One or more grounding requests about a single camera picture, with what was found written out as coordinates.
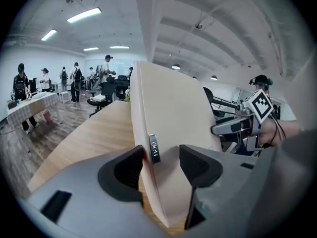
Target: gray wood floor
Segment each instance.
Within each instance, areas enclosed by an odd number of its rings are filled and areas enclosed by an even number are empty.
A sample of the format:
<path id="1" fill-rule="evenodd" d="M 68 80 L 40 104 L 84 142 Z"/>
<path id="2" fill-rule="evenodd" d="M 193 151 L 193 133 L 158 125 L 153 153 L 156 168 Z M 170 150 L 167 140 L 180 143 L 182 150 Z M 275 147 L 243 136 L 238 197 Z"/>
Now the gray wood floor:
<path id="1" fill-rule="evenodd" d="M 12 130 L 6 120 L 0 124 L 0 167 L 17 197 L 26 198 L 30 192 L 27 184 L 54 148 L 75 128 L 89 118 L 95 108 L 87 103 L 90 94 L 80 96 L 79 103 L 59 104 L 63 123 L 59 124 L 56 112 L 50 110 L 53 122 L 46 123 L 42 113 L 34 116 L 40 124 L 26 134 L 22 125 Z"/>

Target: desk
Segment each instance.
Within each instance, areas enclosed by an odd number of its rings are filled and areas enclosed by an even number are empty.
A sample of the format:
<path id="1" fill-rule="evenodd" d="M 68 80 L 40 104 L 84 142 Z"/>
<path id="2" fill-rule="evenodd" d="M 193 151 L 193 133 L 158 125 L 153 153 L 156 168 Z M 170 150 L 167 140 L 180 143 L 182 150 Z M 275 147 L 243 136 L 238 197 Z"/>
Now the desk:
<path id="1" fill-rule="evenodd" d="M 11 127 L 23 123 L 28 118 L 47 109 L 55 108 L 59 123 L 62 123 L 58 110 L 58 96 L 56 93 L 46 93 L 46 95 L 32 100 L 24 100 L 21 104 L 17 104 L 13 109 L 7 109 L 7 120 Z"/>
<path id="2" fill-rule="evenodd" d="M 134 146 L 130 103 L 115 101 L 86 120 L 54 149 L 34 174 L 28 188 L 34 191 L 75 162 Z M 161 228 L 172 235 L 184 232 L 185 219 L 168 229 L 155 216 L 141 178 L 139 191 L 143 195 L 145 211 Z"/>

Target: round ceiling lamp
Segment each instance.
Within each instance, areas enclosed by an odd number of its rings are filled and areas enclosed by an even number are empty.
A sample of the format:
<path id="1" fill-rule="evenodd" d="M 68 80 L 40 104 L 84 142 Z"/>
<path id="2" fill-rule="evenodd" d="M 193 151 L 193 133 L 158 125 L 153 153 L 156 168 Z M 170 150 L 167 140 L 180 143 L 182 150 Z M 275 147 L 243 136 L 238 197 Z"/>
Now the round ceiling lamp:
<path id="1" fill-rule="evenodd" d="M 176 63 L 176 64 L 174 64 L 174 65 L 172 66 L 172 68 L 173 68 L 173 69 L 180 69 L 180 66 L 179 66 L 179 64 Z"/>

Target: white tablecloth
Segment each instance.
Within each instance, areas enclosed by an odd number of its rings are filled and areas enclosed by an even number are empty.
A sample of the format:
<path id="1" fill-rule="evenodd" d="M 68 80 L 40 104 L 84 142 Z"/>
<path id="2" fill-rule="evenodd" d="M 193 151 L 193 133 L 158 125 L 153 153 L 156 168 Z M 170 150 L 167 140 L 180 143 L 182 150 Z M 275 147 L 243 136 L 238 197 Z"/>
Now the white tablecloth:
<path id="1" fill-rule="evenodd" d="M 10 126 L 16 127 L 28 118 L 36 115 L 38 112 L 48 107 L 56 108 L 59 104 L 58 95 L 56 93 L 46 93 L 46 95 L 33 99 L 31 101 L 24 100 L 21 104 L 13 109 L 7 109 L 7 120 Z"/>

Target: table leg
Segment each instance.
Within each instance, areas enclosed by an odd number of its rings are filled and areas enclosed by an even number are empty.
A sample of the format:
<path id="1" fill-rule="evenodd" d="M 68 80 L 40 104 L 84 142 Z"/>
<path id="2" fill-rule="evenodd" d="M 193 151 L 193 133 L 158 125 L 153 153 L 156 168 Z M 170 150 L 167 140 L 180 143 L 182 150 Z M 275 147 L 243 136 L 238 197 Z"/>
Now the table leg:
<path id="1" fill-rule="evenodd" d="M 57 114 L 57 120 L 60 124 L 62 124 L 63 122 L 61 121 L 60 115 L 59 115 L 59 110 L 58 110 L 58 106 L 55 108 L 56 109 L 56 114 Z"/>

